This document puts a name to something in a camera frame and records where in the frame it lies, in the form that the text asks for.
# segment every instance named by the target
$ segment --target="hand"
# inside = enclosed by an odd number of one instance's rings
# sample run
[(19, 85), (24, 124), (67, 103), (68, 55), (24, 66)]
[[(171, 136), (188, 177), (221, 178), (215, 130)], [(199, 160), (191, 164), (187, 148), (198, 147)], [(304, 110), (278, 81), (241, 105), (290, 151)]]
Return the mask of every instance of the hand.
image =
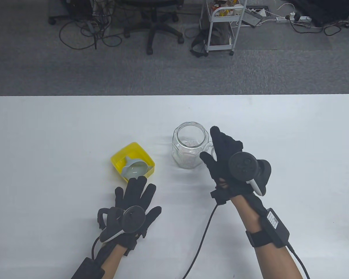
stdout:
[(229, 171), (229, 159), (243, 150), (243, 143), (221, 133), (217, 126), (211, 128), (210, 134), (217, 161), (207, 152), (202, 152), (200, 159), (216, 182), (216, 190), (211, 193), (211, 196), (216, 199), (217, 204), (225, 204), (237, 195), (253, 193), (253, 188), (248, 183), (235, 179)]
[[(115, 189), (115, 208), (120, 208), (122, 210), (126, 210), (131, 206), (138, 205), (143, 208), (143, 210), (147, 210), (149, 207), (152, 197), (156, 191), (156, 186), (154, 184), (149, 184), (142, 194), (144, 187), (146, 185), (147, 179), (144, 176), (140, 176), (138, 179), (131, 178), (128, 181), (127, 188), (124, 190), (122, 187), (117, 187)], [(142, 235), (145, 238), (148, 227), (152, 224), (152, 222), (160, 215), (161, 207), (156, 206), (151, 209), (145, 218), (145, 222), (143, 225), (133, 233), (123, 233), (119, 236), (113, 238), (111, 241), (107, 242), (99, 251), (96, 261), (98, 263), (103, 263), (108, 255), (111, 253), (113, 248), (119, 244), (122, 247), (127, 248), (127, 251), (124, 255), (128, 255), (130, 250), (134, 250), (137, 244), (137, 239)], [(100, 228), (104, 229), (106, 225), (104, 224), (103, 219), (99, 221)]]

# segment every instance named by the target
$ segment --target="cable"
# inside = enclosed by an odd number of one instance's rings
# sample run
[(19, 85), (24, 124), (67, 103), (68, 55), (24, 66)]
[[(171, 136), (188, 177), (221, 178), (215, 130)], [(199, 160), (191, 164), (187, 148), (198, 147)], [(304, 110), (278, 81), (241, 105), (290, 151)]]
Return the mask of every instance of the cable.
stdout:
[(83, 47), (83, 48), (74, 48), (74, 47), (72, 47), (71, 45), (68, 45), (67, 43), (65, 43), (65, 42), (62, 40), (62, 38), (61, 38), (61, 36), (60, 36), (61, 33), (62, 33), (62, 30), (63, 30), (67, 25), (69, 25), (69, 24), (71, 24), (71, 23), (73, 23), (73, 22), (74, 22), (73, 20), (67, 22), (67, 23), (64, 24), (64, 26), (62, 26), (61, 29), (59, 30), (58, 37), (59, 37), (59, 40), (61, 41), (61, 43), (63, 43), (65, 46), (67, 46), (67, 47), (69, 47), (69, 48), (71, 48), (71, 49), (74, 49), (74, 50), (83, 50), (83, 49), (87, 49), (87, 48), (90, 48), (90, 47), (94, 46), (95, 43), (93, 43), (92, 45), (88, 45), (88, 46), (86, 46), (86, 47)]
[[(120, 45), (123, 40), (122, 38), (119, 36), (122, 33), (118, 33), (118, 34), (114, 34), (114, 35), (105, 35), (105, 32), (108, 30), (108, 28), (110, 27), (112, 20), (113, 20), (113, 16), (115, 14), (115, 11), (117, 8), (115, 1), (108, 1), (105, 0), (104, 6), (102, 6), (102, 1), (97, 2), (96, 0), (93, 0), (93, 3), (95, 4), (95, 10), (92, 16), (92, 20), (80, 20), (80, 19), (73, 19), (70, 22), (67, 22), (66, 24), (64, 24), (64, 26), (61, 27), (61, 29), (59, 30), (59, 39), (60, 41), (66, 45), (67, 47), (74, 49), (74, 50), (83, 50), (83, 49), (87, 49), (90, 48), (92, 46), (95, 46), (95, 49), (97, 49), (97, 42), (99, 40), (101, 40), (104, 45), (108, 46), (108, 47), (116, 47), (118, 45)], [(123, 21), (117, 19), (120, 22), (124, 22), (125, 20), (128, 20), (129, 18), (133, 17), (134, 14), (132, 16), (128, 16), (125, 13), (125, 19)], [(75, 48), (71, 45), (68, 45), (67, 43), (64, 42), (64, 40), (62, 39), (62, 31), (65, 29), (66, 26), (68, 26), (69, 24), (71, 24), (72, 22), (74, 22), (78, 28), (80, 28), (80, 33), (85, 36), (85, 37), (93, 37), (94, 43), (91, 45), (88, 45), (86, 47), (82, 47), (82, 48)], [(106, 39), (107, 38), (111, 38), (111, 37), (116, 37), (119, 39), (118, 43), (110, 45), (108, 43), (106, 43)]]
[[(335, 33), (328, 34), (326, 30), (327, 30), (327, 28), (329, 28), (329, 27), (331, 27), (331, 26), (334, 26), (334, 27), (338, 28), (338, 30), (337, 30)], [(340, 27), (340, 26), (336, 26), (336, 25), (329, 25), (329, 26), (326, 26), (325, 29), (323, 29), (323, 33), (324, 33), (326, 36), (328, 36), (328, 37), (334, 36), (335, 34), (337, 34), (337, 33), (339, 33), (339, 32), (341, 32), (341, 27)]]
[(195, 261), (196, 261), (196, 259), (197, 259), (197, 256), (198, 256), (198, 254), (199, 254), (200, 248), (202, 247), (202, 244), (203, 244), (203, 241), (204, 241), (204, 238), (205, 238), (205, 234), (207, 233), (209, 224), (211, 223), (211, 219), (212, 219), (212, 217), (213, 217), (213, 214), (214, 214), (215, 211), (216, 211), (217, 206), (218, 206), (218, 205), (215, 206), (215, 208), (213, 209), (213, 211), (212, 211), (212, 213), (211, 213), (211, 215), (210, 215), (210, 217), (209, 217), (207, 226), (205, 227), (205, 231), (204, 231), (202, 240), (201, 240), (201, 242), (200, 242), (200, 244), (199, 244), (199, 248), (198, 248), (198, 250), (197, 250), (197, 253), (195, 254), (195, 257), (194, 257), (194, 259), (193, 259), (193, 262), (191, 263), (191, 265), (190, 265), (188, 271), (186, 271), (185, 276), (183, 276), (182, 279), (185, 279), (185, 278), (186, 278), (186, 276), (189, 274), (191, 268), (193, 267), (193, 265), (194, 265), (194, 263), (195, 263)]
[(300, 258), (298, 257), (298, 255), (295, 253), (295, 250), (293, 250), (293, 247), (291, 246), (290, 243), (288, 243), (287, 248), (291, 251), (291, 253), (295, 256), (295, 258), (297, 259), (297, 261), (300, 263), (302, 269), (303, 269), (304, 272), (305, 272), (306, 278), (307, 278), (307, 279), (310, 279), (309, 274), (308, 274), (308, 271), (306, 270), (306, 268), (305, 268), (304, 264), (302, 263), (301, 259), (300, 259)]
[(322, 33), (322, 31), (324, 30), (324, 27), (320, 27), (320, 30), (317, 31), (317, 32), (311, 32), (311, 31), (305, 31), (305, 32), (301, 32), (301, 31), (298, 31), (292, 24), (292, 22), (290, 21), (290, 19), (288, 18), (289, 22), (290, 22), (290, 25), (292, 26), (293, 30), (296, 32), (296, 33), (299, 33), (299, 34), (318, 34), (318, 33)]
[(292, 3), (284, 3), (282, 6), (280, 6), (280, 7), (277, 9), (277, 11), (279, 11), (279, 9), (282, 8), (284, 5), (292, 5), (292, 7), (296, 10), (296, 7), (295, 7), (294, 4), (292, 4)]
[(93, 243), (93, 246), (92, 246), (92, 259), (93, 260), (95, 260), (95, 247), (96, 247), (96, 244), (99, 240), (100, 240), (100, 237), (97, 237), (95, 240), (95, 243)]

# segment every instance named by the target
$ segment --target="metal cart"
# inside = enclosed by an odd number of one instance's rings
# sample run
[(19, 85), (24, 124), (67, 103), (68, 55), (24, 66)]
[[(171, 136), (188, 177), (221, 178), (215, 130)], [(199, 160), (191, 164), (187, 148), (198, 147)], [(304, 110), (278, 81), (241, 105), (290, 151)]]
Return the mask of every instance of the metal cart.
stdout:
[[(234, 48), (235, 48), (235, 44), (236, 44), (237, 39), (238, 39), (239, 31), (241, 29), (242, 19), (243, 19), (243, 15), (245, 12), (245, 8), (247, 6), (247, 1), (248, 0), (244, 0), (244, 1), (239, 0), (240, 4), (243, 5), (243, 8), (241, 8), (240, 6), (239, 7), (220, 7), (220, 8), (217, 8), (216, 10), (214, 10), (213, 13), (211, 14), (210, 7), (211, 7), (212, 2), (209, 0), (203, 0), (202, 12), (201, 12), (200, 20), (199, 20), (200, 28), (202, 29), (202, 18), (204, 16), (204, 13), (207, 14), (208, 20), (210, 23), (208, 42), (205, 43), (205, 50), (206, 50), (205, 56), (208, 56), (208, 52), (212, 51), (212, 50), (227, 50), (227, 49), (231, 50), (229, 53), (231, 56), (234, 55)], [(239, 9), (239, 10), (242, 9), (241, 15), (216, 16), (216, 13), (219, 11), (227, 10), (227, 11), (233, 12), (236, 9)], [(213, 27), (214, 22), (229, 22), (230, 40), (229, 40), (228, 45), (210, 45), (212, 27)], [(237, 33), (235, 34), (235, 36), (234, 36), (234, 32), (233, 32), (232, 25), (231, 25), (232, 22), (238, 23), (238, 29), (237, 29)]]

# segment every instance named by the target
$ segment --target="glass jar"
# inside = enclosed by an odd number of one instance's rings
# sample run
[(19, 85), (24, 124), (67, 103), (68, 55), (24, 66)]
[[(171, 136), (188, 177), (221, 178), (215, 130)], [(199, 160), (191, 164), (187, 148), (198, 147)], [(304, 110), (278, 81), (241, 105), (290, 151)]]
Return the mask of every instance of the glass jar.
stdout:
[(210, 154), (213, 159), (215, 161), (217, 161), (217, 156), (216, 156), (216, 152), (215, 152), (215, 148), (213, 147), (213, 141), (210, 141), (209, 143), (207, 143), (204, 148), (203, 148), (204, 152), (207, 152), (208, 154)]
[(178, 126), (172, 138), (172, 156), (183, 169), (193, 169), (202, 161), (199, 154), (208, 143), (209, 135), (197, 122), (185, 122)]

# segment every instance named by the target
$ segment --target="black cable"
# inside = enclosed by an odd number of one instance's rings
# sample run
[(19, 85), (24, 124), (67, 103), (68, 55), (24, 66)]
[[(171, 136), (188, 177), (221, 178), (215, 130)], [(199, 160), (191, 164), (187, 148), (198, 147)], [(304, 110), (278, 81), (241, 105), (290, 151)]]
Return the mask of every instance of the black cable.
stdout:
[[(101, 38), (101, 41), (104, 43), (104, 45), (108, 46), (108, 47), (116, 47), (118, 45), (120, 45), (122, 42), (123, 42), (123, 39), (119, 36), (119, 35), (122, 35), (123, 33), (119, 33), (119, 34), (114, 34), (114, 35), (109, 35), (109, 36), (104, 36)], [(118, 38), (120, 41), (119, 43), (115, 44), (115, 45), (109, 45), (107, 44), (104, 39), (107, 39), (107, 38), (110, 38), (110, 37), (116, 37)]]
[[(67, 22), (59, 30), (59, 39), (67, 47), (74, 49), (74, 50), (83, 50), (83, 49), (87, 49), (87, 48), (90, 48), (92, 46), (95, 46), (95, 49), (96, 49), (97, 42), (99, 40), (101, 40), (104, 43), (104, 45), (106, 45), (108, 47), (116, 47), (123, 42), (122, 38), (119, 36), (122, 33), (105, 36), (105, 32), (107, 31), (108, 27), (110, 27), (110, 25), (112, 24), (113, 16), (114, 16), (114, 13), (116, 11), (115, 1), (107, 2), (107, 0), (106, 0), (105, 9), (100, 5), (100, 3), (97, 3), (96, 0), (93, 0), (93, 2), (96, 3), (97, 11), (95, 11), (95, 15), (93, 16), (92, 20), (73, 19), (72, 21)], [(64, 30), (64, 28), (67, 25), (71, 24), (72, 22), (74, 22), (77, 25), (77, 27), (80, 28), (80, 33), (83, 36), (93, 37), (94, 43), (92, 45), (88, 45), (88, 46), (83, 47), (83, 48), (75, 48), (75, 47), (72, 47), (71, 45), (68, 45), (67, 43), (65, 43), (63, 41), (62, 36), (61, 36), (62, 31)], [(92, 33), (93, 31), (91, 31), (90, 26), (92, 26), (93, 29), (98, 29), (98, 30), (95, 31), (94, 33)], [(106, 43), (105, 39), (110, 38), (110, 37), (118, 38), (119, 39), (118, 43), (114, 44), (114, 45), (110, 45), (110, 44)]]
[(71, 24), (71, 23), (73, 23), (73, 22), (74, 22), (73, 20), (67, 22), (67, 23), (64, 24), (64, 26), (62, 26), (61, 29), (59, 30), (58, 37), (59, 37), (59, 40), (61, 41), (61, 43), (63, 43), (65, 46), (67, 46), (67, 47), (69, 47), (69, 48), (71, 48), (71, 49), (74, 49), (74, 50), (83, 50), (83, 49), (87, 49), (87, 48), (90, 48), (90, 47), (94, 46), (95, 43), (93, 43), (92, 45), (88, 45), (88, 46), (86, 46), (86, 47), (83, 47), (83, 48), (74, 48), (74, 47), (72, 47), (71, 45), (68, 45), (67, 43), (65, 43), (65, 42), (62, 40), (62, 38), (61, 38), (61, 36), (60, 36), (61, 33), (62, 33), (62, 30), (63, 30), (67, 25), (69, 25), (69, 24)]
[(95, 243), (93, 243), (93, 246), (92, 246), (92, 259), (93, 260), (95, 260), (95, 247), (96, 247), (96, 244), (99, 240), (100, 240), (100, 237), (97, 237), (95, 240)]
[(203, 244), (203, 241), (204, 241), (204, 238), (205, 238), (205, 234), (207, 233), (209, 224), (211, 223), (211, 219), (212, 219), (212, 217), (213, 217), (213, 214), (214, 214), (215, 211), (216, 211), (216, 208), (217, 208), (217, 205), (215, 206), (215, 208), (213, 209), (213, 211), (212, 211), (212, 213), (211, 213), (211, 216), (209, 217), (207, 226), (205, 227), (205, 231), (204, 231), (202, 240), (201, 240), (201, 242), (200, 242), (200, 244), (199, 244), (199, 248), (198, 248), (198, 250), (197, 250), (197, 253), (195, 254), (195, 257), (194, 257), (194, 259), (193, 259), (193, 262), (191, 263), (191, 265), (190, 265), (188, 271), (186, 271), (185, 276), (183, 276), (182, 279), (185, 279), (185, 278), (186, 278), (186, 276), (189, 274), (191, 268), (193, 267), (193, 265), (194, 265), (194, 263), (195, 263), (195, 261), (196, 261), (196, 259), (197, 259), (197, 256), (198, 256), (198, 254), (199, 254), (200, 248), (202, 247), (202, 244)]
[(318, 33), (322, 33), (322, 31), (324, 30), (324, 27), (322, 26), (322, 28), (317, 31), (317, 32), (310, 32), (310, 31), (305, 31), (305, 32), (301, 32), (301, 31), (298, 31), (292, 24), (292, 22), (290, 21), (290, 19), (288, 18), (289, 22), (290, 22), (290, 25), (292, 26), (293, 30), (296, 32), (296, 33), (299, 33), (299, 34), (318, 34)]
[[(329, 28), (329, 27), (337, 27), (338, 30), (337, 30), (335, 33), (328, 34), (326, 30), (327, 30), (327, 28)], [(331, 37), (331, 36), (334, 36), (335, 34), (341, 32), (341, 27), (340, 27), (340, 26), (337, 26), (337, 25), (326, 26), (325, 29), (323, 29), (323, 32), (325, 33), (325, 35), (326, 35), (327, 37)]]
[(306, 278), (307, 278), (307, 279), (310, 279), (309, 274), (308, 274), (308, 271), (306, 270), (306, 268), (305, 268), (304, 264), (302, 263), (301, 259), (300, 259), (300, 258), (298, 257), (298, 255), (295, 253), (295, 250), (293, 250), (293, 247), (291, 246), (290, 243), (287, 245), (287, 248), (291, 251), (291, 253), (295, 256), (295, 258), (297, 259), (297, 261), (300, 263), (302, 269), (303, 269), (304, 272), (305, 272)]

